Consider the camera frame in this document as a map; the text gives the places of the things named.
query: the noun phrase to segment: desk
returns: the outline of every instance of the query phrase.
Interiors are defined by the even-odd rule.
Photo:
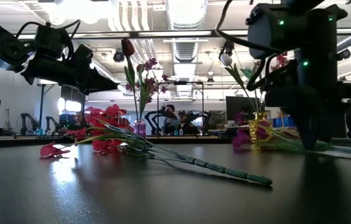
[[[90,145],[63,159],[39,159],[41,146],[1,148],[0,224],[351,223],[351,159],[162,146],[265,175],[273,188],[188,164],[98,156]]]

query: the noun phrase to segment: ceiling light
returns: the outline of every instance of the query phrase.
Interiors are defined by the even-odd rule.
[[[208,36],[212,35],[210,30],[188,30],[188,31],[154,31],[154,32],[140,32],[140,37],[196,37],[196,36]]]
[[[170,39],[163,40],[163,43],[202,43],[208,42],[208,39]]]

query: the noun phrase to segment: red tulip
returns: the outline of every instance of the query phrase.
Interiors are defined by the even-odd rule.
[[[124,56],[130,57],[135,53],[134,46],[127,38],[121,40],[121,52]]]

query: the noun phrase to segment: flower leaf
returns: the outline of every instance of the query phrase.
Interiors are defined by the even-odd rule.
[[[232,75],[232,77],[242,87],[242,89],[245,90],[245,84],[243,83],[241,77],[239,76],[239,73],[235,72],[234,70],[232,70],[230,68],[225,68],[225,69]]]

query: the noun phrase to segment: camera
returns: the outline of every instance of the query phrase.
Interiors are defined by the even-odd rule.
[[[116,53],[113,56],[113,60],[117,63],[124,62],[124,55],[121,50],[116,50]]]

